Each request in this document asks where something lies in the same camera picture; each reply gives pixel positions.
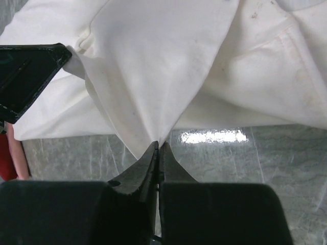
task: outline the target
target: red object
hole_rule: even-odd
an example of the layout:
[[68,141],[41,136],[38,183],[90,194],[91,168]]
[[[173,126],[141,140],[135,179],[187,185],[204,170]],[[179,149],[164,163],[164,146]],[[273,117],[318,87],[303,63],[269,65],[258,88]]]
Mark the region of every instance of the red object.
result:
[[0,176],[4,181],[17,178],[15,166],[9,151],[8,139],[5,134],[0,134]]

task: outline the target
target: shiny metal surface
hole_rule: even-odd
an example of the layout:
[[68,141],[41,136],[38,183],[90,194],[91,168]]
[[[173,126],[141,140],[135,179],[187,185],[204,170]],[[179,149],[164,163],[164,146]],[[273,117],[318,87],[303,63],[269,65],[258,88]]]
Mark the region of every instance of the shiny metal surface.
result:
[[[0,1],[0,33],[26,1]],[[168,142],[198,181],[270,185],[295,244],[327,244],[327,131],[298,125],[179,130]],[[24,146],[38,180],[107,181],[135,162],[114,135],[29,140]]]

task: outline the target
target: white fabric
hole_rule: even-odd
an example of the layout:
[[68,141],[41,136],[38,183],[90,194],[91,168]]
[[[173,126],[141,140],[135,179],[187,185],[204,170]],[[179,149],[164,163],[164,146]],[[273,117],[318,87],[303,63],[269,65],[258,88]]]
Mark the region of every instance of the white fabric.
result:
[[66,69],[86,74],[92,96],[60,71],[17,139],[117,133],[139,157],[181,114],[177,128],[327,128],[327,2],[291,13],[265,0],[80,2],[30,0],[0,37],[73,47],[83,65]]

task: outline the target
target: white cloth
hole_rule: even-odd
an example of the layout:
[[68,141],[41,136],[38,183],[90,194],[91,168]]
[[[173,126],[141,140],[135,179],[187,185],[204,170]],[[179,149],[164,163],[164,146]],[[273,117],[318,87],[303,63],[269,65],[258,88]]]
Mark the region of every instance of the white cloth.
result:
[[86,74],[93,100],[60,71],[15,137],[117,133],[139,157],[180,116],[177,128],[327,128],[327,2],[291,13],[275,1],[197,3],[30,0],[0,44],[73,47],[83,65],[66,69]]

